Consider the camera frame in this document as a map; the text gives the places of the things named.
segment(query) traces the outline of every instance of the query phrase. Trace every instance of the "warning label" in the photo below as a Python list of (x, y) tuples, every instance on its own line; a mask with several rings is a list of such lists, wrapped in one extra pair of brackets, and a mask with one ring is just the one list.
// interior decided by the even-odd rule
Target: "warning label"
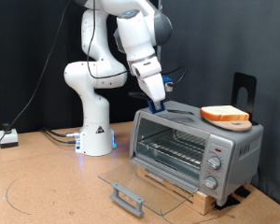
[(105, 131), (104, 131), (104, 129), (102, 128), (102, 126), (100, 126), (99, 128), (98, 128), (98, 130), (96, 131), (96, 133), (104, 133)]

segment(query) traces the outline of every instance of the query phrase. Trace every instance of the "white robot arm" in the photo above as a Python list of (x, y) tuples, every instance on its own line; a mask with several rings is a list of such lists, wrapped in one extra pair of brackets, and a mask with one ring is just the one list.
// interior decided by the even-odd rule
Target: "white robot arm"
[(119, 50), (127, 54), (131, 73), (138, 78), (140, 88), (152, 99), (156, 110), (161, 109), (165, 92), (161, 65), (153, 46), (166, 43), (172, 27), (147, 0), (75, 1), (88, 8), (82, 19), (82, 49), (96, 61), (70, 63), (64, 70), (66, 83), (78, 93), (83, 104), (84, 123), (76, 139), (76, 152), (102, 156), (112, 151), (109, 102), (94, 90), (121, 87), (127, 79), (126, 68), (112, 56), (107, 44), (108, 14), (118, 16), (115, 38)]
[[(80, 5), (93, 9), (93, 0), (76, 0)], [(161, 78), (161, 65), (154, 46), (165, 44), (171, 34), (172, 25), (147, 0), (96, 0), (95, 8), (102, 8), (118, 16), (118, 30), (115, 32), (119, 51), (127, 54), (132, 75), (138, 78), (143, 92), (160, 110), (160, 101), (165, 99)]]

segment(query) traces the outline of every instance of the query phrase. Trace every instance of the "wooden table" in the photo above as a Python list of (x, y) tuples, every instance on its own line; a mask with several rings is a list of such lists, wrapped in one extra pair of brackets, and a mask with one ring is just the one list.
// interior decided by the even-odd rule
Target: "wooden table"
[[(110, 199), (98, 175), (129, 160), (132, 123), (112, 124), (118, 148), (103, 157), (76, 154), (73, 145), (43, 133), (22, 133), (20, 146), (0, 148), (0, 224), (3, 223), (280, 223), (280, 205), (255, 189), (240, 204), (201, 216), (184, 204), (161, 217), (144, 207), (136, 217)], [(59, 133), (78, 131), (59, 130)]]

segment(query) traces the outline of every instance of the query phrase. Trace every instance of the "bread slice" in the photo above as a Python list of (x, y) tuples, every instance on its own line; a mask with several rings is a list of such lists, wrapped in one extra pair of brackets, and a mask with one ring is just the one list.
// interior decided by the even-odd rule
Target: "bread slice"
[(210, 120), (248, 120), (249, 114), (232, 105), (205, 106), (200, 114)]

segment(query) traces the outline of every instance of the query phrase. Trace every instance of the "oven rack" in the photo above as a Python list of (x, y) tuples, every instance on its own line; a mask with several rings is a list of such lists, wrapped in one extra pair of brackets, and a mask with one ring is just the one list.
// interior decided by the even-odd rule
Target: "oven rack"
[(142, 139), (138, 144), (200, 170), (206, 141), (188, 133), (168, 129)]

